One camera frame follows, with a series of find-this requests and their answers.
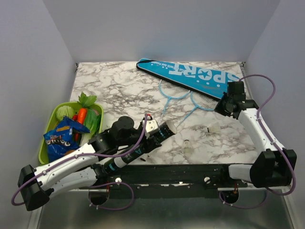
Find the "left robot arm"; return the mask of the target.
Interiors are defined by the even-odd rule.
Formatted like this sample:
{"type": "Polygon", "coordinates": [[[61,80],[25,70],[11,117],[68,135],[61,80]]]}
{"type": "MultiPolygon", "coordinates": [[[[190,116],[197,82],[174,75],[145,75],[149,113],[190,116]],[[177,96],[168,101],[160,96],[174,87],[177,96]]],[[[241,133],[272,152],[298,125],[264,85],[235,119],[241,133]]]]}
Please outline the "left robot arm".
{"type": "Polygon", "coordinates": [[[161,147],[177,133],[175,125],[158,122],[145,115],[138,128],[128,116],[120,117],[111,128],[96,134],[72,153],[36,168],[27,165],[20,171],[18,193],[27,211],[45,205],[51,197],[79,187],[102,188],[107,176],[140,156],[161,147]]]}

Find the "black Boka shuttlecock tube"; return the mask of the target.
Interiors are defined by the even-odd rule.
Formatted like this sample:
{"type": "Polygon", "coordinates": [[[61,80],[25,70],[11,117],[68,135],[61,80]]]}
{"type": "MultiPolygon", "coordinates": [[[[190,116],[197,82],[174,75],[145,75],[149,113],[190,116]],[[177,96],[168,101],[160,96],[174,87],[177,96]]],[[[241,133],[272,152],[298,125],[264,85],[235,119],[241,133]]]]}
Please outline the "black Boka shuttlecock tube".
{"type": "Polygon", "coordinates": [[[148,154],[154,149],[161,147],[163,141],[175,134],[177,134],[177,129],[172,121],[167,120],[158,125],[158,122],[154,119],[147,120],[145,136],[139,145],[132,152],[105,162],[103,165],[105,173],[112,174],[144,154],[148,154]]]}

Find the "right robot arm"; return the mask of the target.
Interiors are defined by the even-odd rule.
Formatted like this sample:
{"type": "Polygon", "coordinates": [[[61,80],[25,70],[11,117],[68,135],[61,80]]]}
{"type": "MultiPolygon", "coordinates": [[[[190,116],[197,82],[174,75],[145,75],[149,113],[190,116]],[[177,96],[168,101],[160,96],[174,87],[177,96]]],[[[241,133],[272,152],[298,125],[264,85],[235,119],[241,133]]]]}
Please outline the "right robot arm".
{"type": "Polygon", "coordinates": [[[250,136],[257,151],[257,159],[253,164],[231,164],[228,170],[219,175],[220,183],[230,187],[236,180],[253,184],[256,188],[270,188],[290,185],[293,176],[285,157],[292,167],[296,163],[294,150],[285,149],[276,143],[272,134],[266,134],[258,116],[259,106],[254,100],[246,100],[245,94],[224,93],[215,111],[223,116],[231,116],[238,120],[250,136]]]}

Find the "white feather shuttlecock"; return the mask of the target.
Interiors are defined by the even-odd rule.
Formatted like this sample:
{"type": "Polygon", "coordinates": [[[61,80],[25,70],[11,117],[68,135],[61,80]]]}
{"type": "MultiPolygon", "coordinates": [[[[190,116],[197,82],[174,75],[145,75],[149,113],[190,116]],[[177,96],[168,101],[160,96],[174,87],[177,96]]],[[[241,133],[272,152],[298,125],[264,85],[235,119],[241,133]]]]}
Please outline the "white feather shuttlecock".
{"type": "Polygon", "coordinates": [[[221,128],[219,123],[214,123],[207,127],[207,133],[219,134],[220,132],[221,128]]]}
{"type": "Polygon", "coordinates": [[[192,154],[193,147],[188,139],[185,139],[183,142],[183,153],[184,154],[192,154]]]}

